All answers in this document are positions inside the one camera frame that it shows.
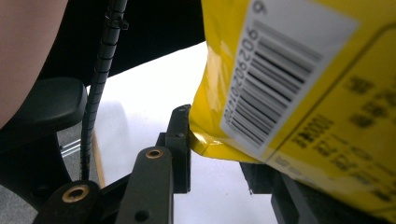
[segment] yellow bag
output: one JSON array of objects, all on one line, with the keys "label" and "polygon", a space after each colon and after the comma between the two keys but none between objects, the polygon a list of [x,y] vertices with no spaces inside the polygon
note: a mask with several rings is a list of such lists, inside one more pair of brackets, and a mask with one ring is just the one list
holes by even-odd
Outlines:
[{"label": "yellow bag", "polygon": [[396,1],[203,0],[193,149],[396,222]]}]

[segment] black plastic bracket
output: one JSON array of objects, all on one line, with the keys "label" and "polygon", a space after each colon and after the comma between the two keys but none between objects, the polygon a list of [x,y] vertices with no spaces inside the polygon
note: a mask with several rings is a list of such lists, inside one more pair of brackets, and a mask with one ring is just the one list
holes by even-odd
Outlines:
[{"label": "black plastic bracket", "polygon": [[120,204],[116,224],[173,223],[172,154],[166,147],[142,150]]},{"label": "black plastic bracket", "polygon": [[79,180],[57,189],[35,217],[34,224],[99,223],[101,193],[89,180]]},{"label": "black plastic bracket", "polygon": [[250,192],[272,193],[271,204],[279,224],[386,223],[292,180],[265,164],[240,164]]},{"label": "black plastic bracket", "polygon": [[173,110],[166,133],[160,133],[156,146],[167,147],[172,153],[174,193],[191,190],[190,105]]}]

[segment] chair armrest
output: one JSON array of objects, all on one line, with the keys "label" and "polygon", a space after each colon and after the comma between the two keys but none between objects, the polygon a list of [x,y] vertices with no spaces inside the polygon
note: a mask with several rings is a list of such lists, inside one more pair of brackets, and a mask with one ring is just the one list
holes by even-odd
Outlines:
[{"label": "chair armrest", "polygon": [[86,103],[87,92],[78,79],[38,80],[18,112],[0,130],[0,152],[79,123]]}]

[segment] white surface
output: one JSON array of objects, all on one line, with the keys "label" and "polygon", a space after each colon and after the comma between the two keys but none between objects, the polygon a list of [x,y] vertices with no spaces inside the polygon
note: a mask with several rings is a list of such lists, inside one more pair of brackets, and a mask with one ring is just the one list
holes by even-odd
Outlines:
[{"label": "white surface", "polygon": [[[174,108],[192,103],[206,54],[203,43],[108,80],[95,125],[106,185],[131,173],[137,153],[155,145]],[[276,219],[270,195],[250,195],[237,162],[192,153],[191,192],[175,195],[175,223],[255,224]]]}]

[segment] black coiled cable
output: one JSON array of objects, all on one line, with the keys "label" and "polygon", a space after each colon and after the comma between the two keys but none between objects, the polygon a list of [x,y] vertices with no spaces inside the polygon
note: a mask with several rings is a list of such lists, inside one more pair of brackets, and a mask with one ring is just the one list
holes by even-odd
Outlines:
[{"label": "black coiled cable", "polygon": [[128,23],[123,19],[127,2],[127,0],[109,0],[105,16],[105,27],[94,67],[90,94],[88,95],[88,102],[85,106],[85,113],[82,119],[79,173],[79,178],[81,180],[88,180],[90,178],[93,126],[116,51],[120,30],[128,29]]}]

